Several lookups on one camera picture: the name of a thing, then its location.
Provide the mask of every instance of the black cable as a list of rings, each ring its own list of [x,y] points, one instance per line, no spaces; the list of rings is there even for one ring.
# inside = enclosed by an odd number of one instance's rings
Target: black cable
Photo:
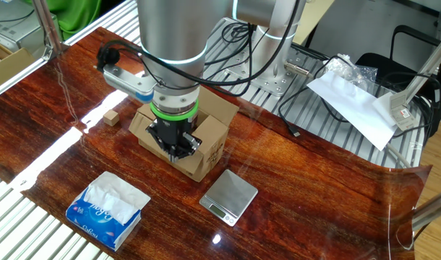
[[[409,133],[410,131],[413,131],[413,130],[429,127],[426,130],[426,133],[425,133],[426,134],[426,138],[428,139],[429,138],[429,133],[431,132],[431,128],[432,128],[431,125],[432,125],[433,115],[434,115],[434,108],[432,107],[432,105],[431,105],[430,109],[431,109],[431,114],[430,114],[429,120],[427,120],[428,123],[426,123],[426,124],[424,124],[422,126],[417,126],[417,127],[411,128],[411,129],[407,129],[407,130],[403,131],[402,133],[393,136],[393,138],[401,137],[401,136],[403,136],[403,135],[405,135],[405,134],[407,134],[407,133]]]
[[[288,99],[286,99],[285,101],[283,101],[280,106],[278,107],[278,115],[281,117],[281,119],[283,120],[283,122],[285,122],[285,124],[288,127],[288,130],[291,132],[291,134],[293,134],[295,137],[297,137],[298,134],[298,128],[296,126],[291,125],[290,123],[288,123],[288,121],[286,120],[285,116],[281,113],[281,109],[283,108],[283,106],[288,103],[291,99],[293,99],[294,97],[298,96],[299,94],[303,93],[304,91],[308,90],[309,87],[305,87],[302,90],[299,90],[298,92],[292,94],[290,97],[288,97]]]
[[[387,74],[386,76],[383,77],[383,79],[382,79],[382,81],[381,81],[381,83],[380,83],[380,86],[384,86],[385,83],[386,83],[386,81],[388,80],[388,77],[391,77],[391,76],[393,76],[393,75],[406,75],[406,76],[414,76],[414,77],[425,77],[425,78],[427,78],[427,79],[429,79],[429,80],[432,80],[432,81],[436,84],[437,89],[440,91],[440,94],[439,94],[439,100],[435,100],[434,103],[435,103],[436,105],[440,106],[440,103],[441,103],[441,84],[440,84],[440,82],[439,82],[437,79],[435,79],[434,77],[427,76],[427,75],[424,75],[424,74],[409,73],[409,72],[401,72],[401,71],[400,71],[400,72],[391,72],[391,73],[389,73],[389,74]],[[390,83],[390,86],[391,86],[391,87],[395,87],[396,85],[397,85],[397,84]],[[376,93],[376,96],[379,95],[380,90],[381,90],[381,87],[378,88],[377,93]],[[433,106],[433,104],[426,104],[426,105],[423,107],[423,105],[422,105],[421,103],[419,103],[419,102],[417,101],[417,99],[420,100],[420,101],[422,101],[422,102],[425,102],[425,100],[424,100],[423,98],[419,97],[419,96],[416,96],[416,95],[414,96],[414,102],[417,104],[417,106],[418,106],[419,109],[421,110],[421,113],[422,113],[422,115],[423,115],[423,117],[424,117],[424,121],[425,121],[426,123],[425,123],[424,125],[422,125],[422,126],[417,126],[417,127],[413,127],[413,128],[411,128],[411,129],[407,129],[407,130],[405,130],[404,132],[402,132],[401,134],[398,134],[398,135],[393,136],[393,138],[402,137],[403,135],[409,133],[410,131],[414,131],[414,130],[418,130],[418,129],[427,128],[427,130],[426,130],[426,132],[425,132],[425,134],[426,134],[426,138],[425,138],[425,140],[424,140],[424,144],[423,144],[423,145],[426,145],[427,140],[428,140],[429,135],[431,134],[431,130],[432,130],[432,123],[433,123],[433,120],[434,120],[434,106]]]
[[[248,49],[249,49],[249,76],[251,76],[251,74],[252,74],[252,52],[253,52],[253,50],[252,50],[252,33],[253,33],[253,31],[252,31],[252,25],[250,25],[250,24],[248,24],[249,25],[249,35],[248,35]],[[248,89],[249,89],[249,86],[251,85],[251,81],[249,81],[248,83],[247,83],[247,85],[246,85],[246,87],[244,87],[244,89],[243,89],[243,91],[241,91],[240,93],[238,93],[238,94],[233,94],[233,93],[231,93],[231,92],[229,92],[229,91],[225,91],[225,90],[223,90],[223,89],[221,89],[221,88],[219,88],[219,87],[213,87],[213,89],[214,90],[217,90],[217,91],[219,91],[219,92],[221,92],[221,93],[223,93],[223,94],[225,94],[225,95],[229,95],[229,96],[231,96],[231,97],[241,97],[242,95],[244,95],[244,93],[246,93],[247,91],[248,91]]]
[[[281,49],[283,47],[283,44],[285,44],[286,36],[288,35],[288,33],[289,33],[289,31],[290,31],[290,29],[291,29],[291,27],[293,25],[293,20],[294,20],[294,17],[296,16],[297,9],[298,9],[298,2],[296,2],[294,4],[294,9],[293,9],[293,12],[292,12],[292,15],[291,15],[291,18],[290,18],[290,22],[288,23],[288,26],[287,26],[284,34],[283,34],[283,37],[282,37],[280,43],[278,44],[277,49],[275,50],[274,54],[270,57],[270,60],[258,72],[256,72],[252,76],[244,78],[244,79],[238,79],[238,80],[232,81],[232,82],[214,82],[214,81],[210,81],[210,80],[206,80],[206,79],[201,79],[199,77],[193,76],[191,74],[186,73],[185,71],[177,69],[176,67],[174,67],[174,66],[172,66],[170,64],[167,64],[164,61],[161,61],[159,58],[156,58],[153,55],[143,51],[142,48],[139,48],[139,47],[137,47],[134,44],[129,44],[129,43],[126,43],[126,42],[121,41],[121,40],[111,40],[111,41],[107,42],[107,44],[104,45],[103,49],[107,49],[107,48],[109,48],[110,46],[112,46],[114,44],[120,44],[120,45],[126,46],[127,48],[131,48],[131,49],[134,49],[135,51],[138,51],[142,55],[144,55],[147,58],[149,58],[151,61],[154,61],[155,63],[157,63],[157,64],[159,64],[159,65],[169,69],[170,71],[172,71],[174,73],[177,73],[177,74],[179,74],[179,75],[181,75],[181,76],[183,76],[183,77],[185,77],[185,78],[187,78],[189,80],[192,80],[194,82],[198,82],[200,84],[204,84],[204,85],[206,85],[208,87],[212,87],[212,88],[218,90],[218,88],[216,86],[232,86],[232,85],[239,85],[239,84],[250,82],[251,80],[256,79],[258,76],[260,76],[269,67],[269,65],[271,65],[273,63],[273,61],[275,60],[277,55],[280,53],[280,51],[281,51]],[[189,89],[189,88],[191,88],[191,87],[180,87],[179,89],[180,90],[184,90],[184,89]]]
[[[240,40],[245,39],[248,36],[248,35],[245,35],[245,34],[239,34],[239,33],[242,32],[243,26],[245,26],[247,24],[244,24],[243,22],[234,22],[234,23],[231,23],[231,24],[225,26],[222,29],[222,39],[224,41],[226,41],[227,43],[236,43],[237,42],[237,41],[230,41],[230,40],[226,39],[226,28],[229,28],[231,25],[240,25],[238,27],[232,28],[232,33],[231,33],[232,39],[235,38],[235,39],[239,39],[238,41],[240,41]],[[216,63],[219,63],[219,62],[222,62],[222,61],[226,61],[226,60],[234,57],[238,53],[241,53],[247,46],[248,46],[248,40],[245,40],[244,44],[237,51],[234,51],[233,53],[231,53],[231,54],[229,54],[229,55],[227,55],[227,56],[225,56],[223,58],[220,58],[220,59],[217,59],[217,60],[214,60],[214,61],[207,61],[207,62],[205,62],[205,66],[209,66],[209,65],[213,65],[213,64],[216,64]]]
[[[399,71],[399,72],[391,72],[391,73],[389,73],[389,74],[386,74],[386,76],[384,76],[384,77],[382,78],[380,85],[383,86],[384,83],[388,80],[388,77],[391,77],[391,76],[393,76],[393,75],[405,75],[405,76],[414,76],[414,77],[425,77],[425,78],[427,78],[427,79],[429,79],[429,80],[432,80],[432,81],[436,84],[437,89],[440,91],[440,93],[439,93],[439,100],[436,102],[436,104],[440,104],[440,102],[441,102],[441,84],[440,84],[439,80],[437,80],[436,78],[431,77],[431,76],[428,76],[428,75],[420,74],[420,73],[410,73],[410,72],[401,72],[401,71]],[[380,88],[378,88],[377,93],[376,93],[376,96],[378,96],[379,93],[380,93]]]
[[[426,224],[426,225],[424,225],[423,227],[421,227],[420,230],[418,230],[418,232],[415,234],[414,242],[415,242],[416,239],[420,236],[420,234],[426,229],[426,227],[427,227],[428,225],[429,225],[429,223]]]
[[[250,65],[249,65],[249,69],[250,69],[250,72],[249,72],[249,75],[251,76],[251,71],[252,71],[252,62],[251,62],[251,60],[252,60],[252,52],[253,52],[253,50],[252,50],[252,44],[251,44],[251,42],[252,42],[252,25],[249,25],[249,29],[250,29],[250,31],[249,31],[249,37],[248,37],[248,43],[249,43],[249,59],[250,59]],[[127,49],[127,48],[120,48],[120,49],[118,49],[118,51],[128,51],[128,52],[130,52],[130,53],[132,53],[132,54],[134,54],[134,55],[136,55],[137,56],[137,58],[142,62],[142,64],[143,64],[143,66],[144,66],[144,68],[145,68],[145,71],[146,72],[148,72],[148,74],[158,83],[158,84],[160,84],[160,85],[162,85],[162,86],[164,86],[164,87],[167,87],[168,89],[171,89],[171,90],[180,90],[180,88],[179,87],[170,87],[170,86],[168,86],[167,84],[165,84],[161,79],[158,79],[159,77],[158,76],[155,76],[151,71],[150,71],[150,69],[147,67],[147,65],[145,64],[145,62],[143,61],[143,59],[142,59],[142,57],[140,57],[139,55],[138,55],[138,52],[135,52],[135,50],[129,50],[129,49]],[[196,87],[198,85],[198,83],[196,83],[195,85],[192,85],[190,88],[192,88],[192,87]],[[249,89],[249,86],[250,86],[250,82],[248,82],[248,84],[245,86],[245,88],[243,89],[243,91],[241,91],[239,94],[232,94],[231,92],[229,92],[229,91],[225,91],[225,90],[222,90],[222,89],[220,89],[220,88],[215,88],[217,91],[219,91],[219,92],[222,92],[223,94],[225,94],[225,95],[229,95],[229,96],[231,96],[231,97],[240,97],[240,96],[242,96],[242,95],[244,95],[244,93],[246,93],[247,91],[248,91],[248,89]]]
[[[326,56],[323,53],[320,53],[318,51],[312,50],[310,48],[306,48],[306,47],[301,46],[301,45],[299,45],[297,43],[292,43],[291,47],[293,49],[295,49],[296,51],[299,51],[299,52],[301,52],[301,53],[303,53],[303,54],[305,54],[307,56],[310,56],[310,57],[312,57],[314,59],[318,59],[318,60],[321,60],[321,61],[328,60],[330,58],[329,56]]]
[[[261,36],[261,38],[257,41],[256,45],[255,45],[254,48],[252,49],[252,53],[254,53],[254,51],[256,51],[256,47],[259,45],[259,43],[261,42],[261,40],[264,38],[265,34],[267,34],[268,31],[269,31],[269,29],[267,29],[267,30],[265,31],[265,33]],[[217,74],[223,72],[224,70],[226,70],[226,69],[230,69],[230,68],[235,67],[235,66],[238,66],[238,65],[240,65],[240,64],[243,64],[243,63],[247,62],[248,60],[249,60],[249,57],[246,58],[246,59],[244,59],[243,61],[237,63],[237,64],[232,64],[232,65],[227,66],[227,67],[225,67],[225,68],[219,69],[219,70],[217,70],[216,72],[214,72],[211,76],[209,76],[207,79],[212,79],[215,75],[217,75]]]
[[[247,46],[248,46],[248,40],[246,40],[244,42],[244,44],[237,51],[234,51],[233,53],[231,53],[231,54],[229,54],[229,55],[227,55],[227,56],[225,56],[223,58],[220,58],[220,59],[217,59],[217,60],[214,60],[214,61],[207,61],[207,62],[205,62],[205,66],[209,66],[209,65],[213,65],[213,64],[216,64],[216,63],[219,63],[219,62],[222,62],[222,61],[226,61],[226,60],[234,57],[238,53],[241,53]]]
[[[232,37],[232,40],[228,40],[226,38],[227,31],[232,29],[230,36]],[[227,43],[238,43],[239,41],[245,39],[249,35],[249,25],[243,22],[233,22],[231,24],[228,24],[222,29],[221,37],[224,41]]]
[[[28,18],[33,13],[34,13],[34,10],[32,10],[31,13],[25,15],[24,17],[20,17],[17,19],[10,19],[10,20],[1,20],[0,22],[14,22],[14,21],[18,21],[18,20],[23,20],[24,18]]]
[[[350,65],[349,62],[347,62],[344,58],[341,58],[340,56],[332,56],[327,62],[325,62],[325,64],[323,64],[323,66],[321,66],[317,72],[315,72],[315,76],[317,76],[319,74],[319,72],[322,71],[322,69],[324,69],[329,63],[330,61],[332,61],[333,59],[340,59],[341,61],[344,61],[346,64],[348,64],[350,67],[352,67],[352,65]],[[290,123],[288,123],[288,121],[285,119],[285,116],[281,113],[281,109],[282,107],[288,103],[291,99],[293,99],[294,97],[298,96],[299,94],[303,93],[303,91],[308,90],[309,87],[305,87],[302,90],[299,90],[297,93],[291,95],[287,100],[283,101],[280,106],[278,107],[278,115],[281,117],[281,119],[283,120],[283,122],[285,122],[285,124],[288,127],[288,130],[291,132],[291,134],[293,134],[295,137],[298,136],[299,132],[298,132],[298,128],[297,126],[293,126]],[[348,123],[348,121],[340,119],[338,117],[336,117],[335,114],[333,114],[333,112],[331,111],[331,109],[328,107],[327,103],[325,102],[325,100],[323,98],[320,98],[323,102],[323,105],[325,106],[325,108],[327,108],[328,113],[336,120],[336,121],[340,121],[342,123]]]

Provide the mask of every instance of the green ring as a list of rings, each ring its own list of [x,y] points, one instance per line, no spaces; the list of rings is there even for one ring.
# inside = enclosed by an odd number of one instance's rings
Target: green ring
[[[157,117],[159,117],[161,119],[164,119],[164,120],[167,120],[167,121],[182,121],[182,120],[185,120],[187,118],[191,118],[192,116],[194,116],[197,113],[197,111],[198,111],[198,100],[194,104],[194,107],[188,113],[185,113],[183,115],[171,116],[171,115],[165,114],[165,113],[159,111],[155,107],[155,105],[153,105],[153,103],[150,103],[150,109],[155,114],[155,116],[157,116]]]

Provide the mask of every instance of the silver kitchen scale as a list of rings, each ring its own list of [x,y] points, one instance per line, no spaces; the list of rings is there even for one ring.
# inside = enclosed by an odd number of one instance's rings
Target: silver kitchen scale
[[[226,170],[200,199],[200,204],[233,227],[257,194],[257,188]]]

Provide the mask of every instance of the white paper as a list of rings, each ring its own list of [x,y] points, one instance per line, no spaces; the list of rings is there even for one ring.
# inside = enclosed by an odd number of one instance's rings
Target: white paper
[[[373,106],[374,106],[374,109],[376,109],[378,111],[378,113],[386,120],[386,122],[390,126],[395,126],[396,123],[395,123],[394,119],[391,117],[391,109],[390,109],[390,105],[391,105],[390,97],[392,95],[393,94],[391,92],[388,92],[388,93],[384,94],[383,96],[377,98],[373,102]]]
[[[383,150],[397,126],[390,126],[372,105],[376,98],[332,71],[307,85],[332,105],[378,150]]]
[[[89,184],[84,200],[124,225],[150,201],[150,197],[113,173],[104,172]]]

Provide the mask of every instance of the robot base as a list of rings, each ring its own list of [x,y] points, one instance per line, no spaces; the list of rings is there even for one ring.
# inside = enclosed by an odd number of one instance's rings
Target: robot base
[[[301,65],[303,61],[301,61],[296,53],[297,52],[294,49],[290,49],[290,52],[288,53],[288,61],[293,64]],[[241,62],[244,61],[246,58],[248,58],[247,52],[241,52],[240,54],[231,58],[225,66],[232,66],[235,63],[237,63],[238,65],[227,69],[226,72],[238,76],[239,78],[248,77],[249,62],[241,64]],[[280,97],[285,94],[288,87],[291,85],[291,83],[293,83],[295,76],[296,75],[294,73],[291,73],[289,71],[287,71],[282,77],[259,76],[258,78],[251,81],[251,85],[258,87],[266,92],[269,92],[272,95]]]

